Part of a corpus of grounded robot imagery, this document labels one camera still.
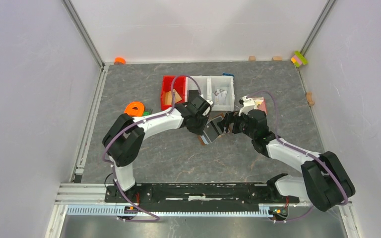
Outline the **dark grey credit card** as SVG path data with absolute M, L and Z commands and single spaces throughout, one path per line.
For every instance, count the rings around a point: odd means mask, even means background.
M 221 129 L 218 127 L 217 123 L 214 120 L 212 120 L 206 125 L 201 138 L 203 139 L 205 144 L 211 144 L 220 135 L 222 135 Z

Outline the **brown leather card holder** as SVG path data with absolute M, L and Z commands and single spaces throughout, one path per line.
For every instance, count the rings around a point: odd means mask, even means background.
M 220 113 L 216 116 L 209 118 L 207 124 L 204 127 L 202 135 L 198 136 L 198 139 L 202 145 L 211 144 L 216 139 L 226 134 L 224 127 L 221 126 L 221 122 L 224 118 L 224 113 Z

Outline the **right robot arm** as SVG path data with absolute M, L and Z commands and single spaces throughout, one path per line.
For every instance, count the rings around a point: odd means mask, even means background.
M 298 170 L 302 177 L 297 181 L 304 187 L 308 200 L 320 211 L 346 205 L 356 194 L 353 182 L 335 153 L 307 151 L 287 142 L 269 129 L 264 111 L 227 112 L 217 125 L 222 133 L 243 133 L 251 139 L 258 153 Z

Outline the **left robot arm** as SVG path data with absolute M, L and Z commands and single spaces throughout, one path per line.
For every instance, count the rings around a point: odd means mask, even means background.
M 196 96 L 190 102 L 175 104 L 168 109 L 144 117 L 121 114 L 102 140 L 102 160 L 110 164 L 118 187 L 117 196 L 124 202 L 136 196 L 133 162 L 144 140 L 159 133 L 179 128 L 202 135 L 213 102 Z

